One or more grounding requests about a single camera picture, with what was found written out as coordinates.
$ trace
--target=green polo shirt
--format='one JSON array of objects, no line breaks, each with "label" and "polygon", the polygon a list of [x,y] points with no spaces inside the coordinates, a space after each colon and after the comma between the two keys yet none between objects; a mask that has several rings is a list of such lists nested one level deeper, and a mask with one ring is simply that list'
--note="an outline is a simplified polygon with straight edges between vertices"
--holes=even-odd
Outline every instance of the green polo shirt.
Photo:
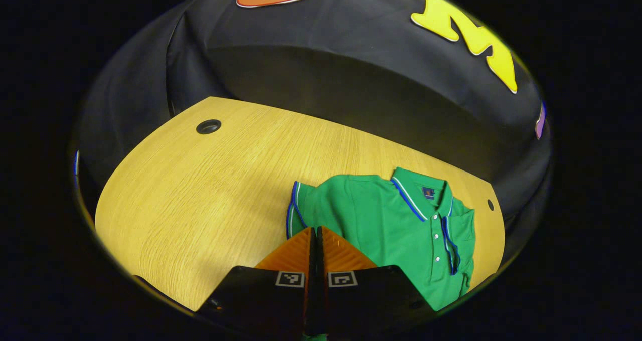
[{"label": "green polo shirt", "polygon": [[318,187],[295,182],[287,237],[321,225],[376,265],[401,267],[435,310],[470,287],[474,209],[452,196],[447,181],[398,167],[390,181],[336,175]]}]

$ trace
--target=shirt collar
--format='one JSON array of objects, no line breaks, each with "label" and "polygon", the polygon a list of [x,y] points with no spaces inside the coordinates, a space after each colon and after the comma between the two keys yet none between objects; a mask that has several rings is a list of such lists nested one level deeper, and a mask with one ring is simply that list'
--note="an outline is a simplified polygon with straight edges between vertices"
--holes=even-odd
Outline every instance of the shirt collar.
[{"label": "shirt collar", "polygon": [[[442,218],[452,213],[452,190],[448,181],[398,167],[392,174],[392,182],[399,188],[399,192],[421,220],[432,219],[435,215]],[[435,199],[433,202],[426,199],[418,184],[440,191],[440,199]]]}]

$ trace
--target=yellow letter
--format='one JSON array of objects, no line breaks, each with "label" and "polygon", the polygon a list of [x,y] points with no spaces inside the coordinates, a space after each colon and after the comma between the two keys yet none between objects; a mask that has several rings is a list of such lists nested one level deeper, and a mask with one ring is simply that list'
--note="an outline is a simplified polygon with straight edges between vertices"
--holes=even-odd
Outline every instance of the yellow letter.
[{"label": "yellow letter", "polygon": [[515,82],[515,68],[511,51],[488,29],[477,26],[461,10],[445,0],[426,0],[423,14],[414,13],[410,16],[415,24],[456,42],[459,34],[452,29],[450,19],[457,24],[466,41],[468,50],[474,55],[483,53],[489,46],[493,47],[493,55],[486,57],[491,71],[504,82],[514,94],[518,92]]}]

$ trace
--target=wooden table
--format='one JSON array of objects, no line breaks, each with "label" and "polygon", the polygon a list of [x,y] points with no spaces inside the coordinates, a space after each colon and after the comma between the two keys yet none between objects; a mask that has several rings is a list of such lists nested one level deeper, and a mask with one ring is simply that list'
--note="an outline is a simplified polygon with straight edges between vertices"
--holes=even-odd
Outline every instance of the wooden table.
[{"label": "wooden table", "polygon": [[[207,119],[222,126],[197,133]],[[475,208],[471,288],[495,273],[504,222],[491,184],[363,131],[218,97],[179,113],[127,155],[101,194],[96,232],[127,272],[196,310],[232,266],[254,266],[285,241],[294,181],[390,179],[396,167],[448,180]]]}]

